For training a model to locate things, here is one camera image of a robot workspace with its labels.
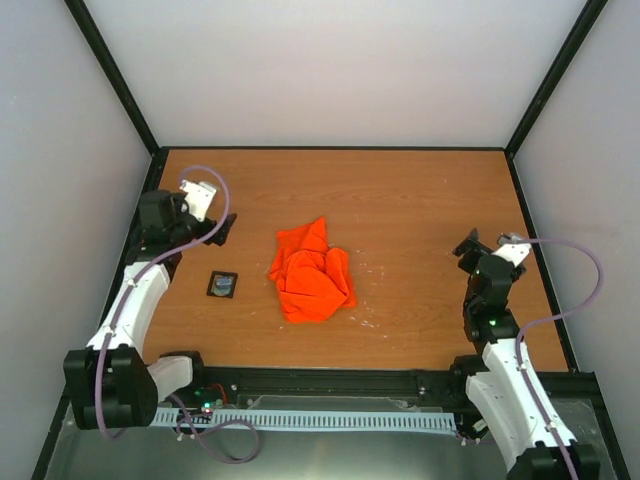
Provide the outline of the orange garment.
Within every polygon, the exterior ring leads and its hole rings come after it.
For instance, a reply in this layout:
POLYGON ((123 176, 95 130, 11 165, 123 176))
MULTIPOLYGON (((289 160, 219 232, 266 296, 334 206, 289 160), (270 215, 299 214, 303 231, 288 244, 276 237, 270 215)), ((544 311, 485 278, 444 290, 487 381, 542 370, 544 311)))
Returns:
POLYGON ((357 298, 349 254, 329 245, 326 219, 281 230, 268 278, 274 282, 281 311, 289 323, 320 323, 357 298))

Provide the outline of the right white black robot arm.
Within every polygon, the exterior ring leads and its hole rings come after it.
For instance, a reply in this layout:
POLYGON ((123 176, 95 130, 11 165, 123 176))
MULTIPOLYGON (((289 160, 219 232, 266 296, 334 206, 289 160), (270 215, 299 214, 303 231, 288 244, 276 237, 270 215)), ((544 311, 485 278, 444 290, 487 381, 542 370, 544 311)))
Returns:
POLYGON ((468 275, 462 317, 476 353, 456 358, 452 369, 498 446, 508 478, 596 479, 596 450, 579 442, 555 410, 530 359, 526 330, 509 308, 535 243, 503 234, 492 249, 471 230, 454 248, 468 275))

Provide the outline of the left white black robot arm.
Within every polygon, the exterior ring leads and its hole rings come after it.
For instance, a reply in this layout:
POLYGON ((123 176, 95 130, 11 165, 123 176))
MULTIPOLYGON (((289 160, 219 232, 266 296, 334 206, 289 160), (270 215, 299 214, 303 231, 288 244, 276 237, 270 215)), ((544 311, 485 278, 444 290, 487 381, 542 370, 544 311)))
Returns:
POLYGON ((63 362, 80 429, 113 437, 120 429, 150 425, 158 405, 173 393, 190 403, 206 395, 208 378, 199 352, 170 352, 147 365, 143 347, 183 251, 226 242, 235 215, 207 216, 218 191, 208 182, 184 180, 177 193, 153 190, 140 197, 118 293, 95 335, 63 362))

